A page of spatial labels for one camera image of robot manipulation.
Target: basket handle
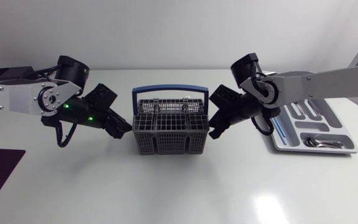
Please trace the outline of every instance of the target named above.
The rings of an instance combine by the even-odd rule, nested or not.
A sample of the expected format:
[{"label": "basket handle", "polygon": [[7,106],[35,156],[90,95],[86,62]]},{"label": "basket handle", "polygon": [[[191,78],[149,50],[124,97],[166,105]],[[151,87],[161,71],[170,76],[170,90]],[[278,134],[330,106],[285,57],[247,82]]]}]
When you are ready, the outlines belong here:
[{"label": "basket handle", "polygon": [[208,114],[208,88],[194,85],[178,85],[178,84],[165,84],[165,85],[149,85],[132,89],[132,104],[134,106],[134,115],[137,115],[137,94],[149,91],[160,90],[183,90],[204,93],[204,114]]}]

